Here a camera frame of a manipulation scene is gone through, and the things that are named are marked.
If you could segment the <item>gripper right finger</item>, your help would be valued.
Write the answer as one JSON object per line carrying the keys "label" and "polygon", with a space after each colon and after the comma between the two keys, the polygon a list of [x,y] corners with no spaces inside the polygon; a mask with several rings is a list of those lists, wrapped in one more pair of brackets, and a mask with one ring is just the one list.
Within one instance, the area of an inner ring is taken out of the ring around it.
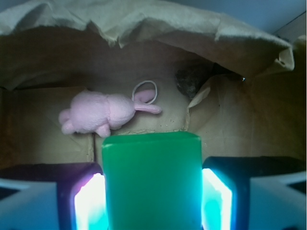
{"label": "gripper right finger", "polygon": [[204,230],[304,230],[307,166],[292,157],[208,157]]}

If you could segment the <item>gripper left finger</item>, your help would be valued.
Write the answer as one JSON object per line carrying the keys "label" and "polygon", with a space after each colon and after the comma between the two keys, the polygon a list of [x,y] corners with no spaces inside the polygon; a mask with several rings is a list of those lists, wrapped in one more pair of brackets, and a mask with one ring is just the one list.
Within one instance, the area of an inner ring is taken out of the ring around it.
{"label": "gripper left finger", "polygon": [[106,230],[97,163],[23,164],[0,171],[2,230]]}

